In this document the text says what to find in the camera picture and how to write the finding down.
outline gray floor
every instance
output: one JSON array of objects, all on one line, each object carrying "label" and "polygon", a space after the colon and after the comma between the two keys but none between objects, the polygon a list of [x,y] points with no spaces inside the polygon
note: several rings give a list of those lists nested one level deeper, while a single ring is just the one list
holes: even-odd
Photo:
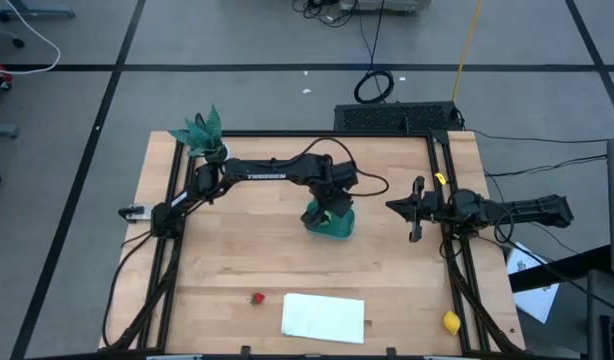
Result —
[{"label": "gray floor", "polygon": [[[77,17],[32,24],[61,48],[61,63],[113,64],[136,0],[55,2],[71,4]],[[377,62],[457,63],[475,3],[435,0],[420,16],[386,17]],[[614,0],[576,4],[604,61],[614,64]],[[367,33],[373,34],[375,16],[364,19]],[[329,29],[303,19],[291,11],[291,1],[284,0],[147,0],[127,63],[366,63],[357,21]],[[16,50],[0,40],[1,62],[51,62],[52,50],[21,24],[0,24],[0,29],[18,32],[28,44]],[[561,0],[485,0],[467,62],[592,64]],[[124,72],[27,356],[95,350],[126,229],[116,210],[133,199],[150,131],[178,128],[184,117],[207,112],[212,104],[226,129],[331,129],[334,106],[354,103],[352,90],[362,75],[357,71]],[[389,101],[447,100],[454,75],[394,72],[396,87]],[[0,121],[21,126],[17,140],[0,139],[0,359],[11,353],[109,76],[108,72],[19,76],[14,89],[0,96]],[[364,91],[366,96],[375,95],[373,87]],[[614,108],[594,72],[468,72],[457,105],[467,127],[490,134],[614,136]],[[490,172],[604,151],[598,144],[484,138],[479,138],[479,147]],[[604,163],[595,162],[501,179],[499,184],[511,200],[566,195],[576,220],[554,234],[574,250],[585,251],[608,242],[605,173]],[[494,188],[490,192],[498,198]],[[531,227],[519,226],[515,236],[553,259],[570,254]],[[550,326],[568,320],[572,297],[584,301],[572,290],[563,286],[559,291]],[[545,331],[526,316],[522,322],[533,350],[563,354],[552,343],[545,344],[553,332],[550,328]]]}]

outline white paper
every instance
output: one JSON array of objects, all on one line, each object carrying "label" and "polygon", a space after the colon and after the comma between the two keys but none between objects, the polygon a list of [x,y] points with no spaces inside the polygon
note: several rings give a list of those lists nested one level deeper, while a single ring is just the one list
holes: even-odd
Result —
[{"label": "white paper", "polygon": [[[523,250],[531,252],[531,250],[527,249],[520,243],[516,243],[516,245]],[[543,263],[546,263],[546,261],[541,259],[540,256],[536,255],[536,257]],[[538,265],[539,263],[529,257],[527,254],[517,249],[513,249],[507,258],[507,274],[513,274],[515,272],[530,269]],[[544,288],[515,293],[514,301],[516,302],[516,306],[544,324],[547,322],[547,317],[549,316],[549,311],[551,310],[551,305],[554,303],[554,298],[556,297],[557,291],[558,284],[552,284],[551,286]]]},{"label": "white paper", "polygon": [[363,344],[365,302],[329,296],[287,294],[281,333]]}]

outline yellow cable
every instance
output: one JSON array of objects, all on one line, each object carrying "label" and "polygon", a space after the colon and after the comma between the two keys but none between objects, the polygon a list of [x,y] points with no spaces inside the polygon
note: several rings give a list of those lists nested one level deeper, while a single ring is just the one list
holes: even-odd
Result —
[{"label": "yellow cable", "polygon": [[460,84],[460,76],[463,73],[463,64],[465,63],[465,58],[467,57],[467,49],[469,49],[469,43],[471,43],[471,38],[474,35],[474,29],[476,28],[476,23],[478,22],[478,15],[480,14],[480,6],[483,4],[483,0],[478,0],[476,4],[476,13],[474,13],[474,17],[471,19],[471,25],[469,25],[469,32],[467,33],[467,40],[465,40],[465,47],[463,48],[463,54],[460,57],[460,63],[458,64],[458,73],[456,73],[456,80],[454,81],[454,91],[451,95],[451,101],[456,102],[456,95],[458,94],[458,84]]}]

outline red strawberry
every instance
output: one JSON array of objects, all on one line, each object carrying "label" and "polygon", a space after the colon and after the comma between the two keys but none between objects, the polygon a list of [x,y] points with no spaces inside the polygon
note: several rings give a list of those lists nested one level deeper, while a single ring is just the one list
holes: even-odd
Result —
[{"label": "red strawberry", "polygon": [[260,305],[265,300],[265,295],[261,293],[253,293],[251,294],[250,303],[252,305]]}]

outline wooden table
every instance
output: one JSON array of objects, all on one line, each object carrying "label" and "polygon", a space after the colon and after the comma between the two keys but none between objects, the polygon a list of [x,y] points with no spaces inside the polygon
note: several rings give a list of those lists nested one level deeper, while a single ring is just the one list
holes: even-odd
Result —
[{"label": "wooden table", "polygon": [[[241,159],[284,159],[298,154],[312,140],[237,137],[225,142],[233,156]],[[340,242],[305,231],[299,217],[311,200],[307,188],[286,181],[234,186],[215,205],[203,206],[187,219],[167,353],[233,354],[249,345],[255,354],[384,355],[387,347],[396,347],[401,355],[460,354],[458,337],[451,336],[442,324],[443,315],[452,309],[452,300],[447,266],[438,253],[439,226],[424,223],[422,240],[411,244],[407,241],[411,225],[384,205],[387,200],[408,196],[418,175],[425,177],[427,186],[432,184],[425,141],[341,140],[360,169],[385,176],[391,185],[381,196],[355,199],[352,237]],[[459,186],[487,196],[473,133],[450,133],[450,140]],[[169,134],[151,134],[136,203],[163,201],[174,148]],[[336,162],[347,160],[343,150],[331,142],[321,142],[311,152],[329,153]],[[442,167],[442,153],[437,153]],[[183,183],[184,167],[179,184]],[[354,187],[357,193],[383,186],[370,178],[360,177],[359,181]],[[129,225],[127,238],[148,226]],[[134,244],[128,245],[122,256]],[[501,250],[482,240],[472,240],[471,247],[485,308],[507,336],[524,348]],[[110,339],[120,335],[145,300],[154,248],[152,241],[137,251],[121,273],[110,313]],[[253,292],[266,295],[264,304],[249,304]],[[281,335],[283,296],[288,292],[364,300],[365,343]],[[466,302],[465,311],[472,348],[477,348],[473,316]],[[150,344],[155,344],[159,320],[157,309]]]}]

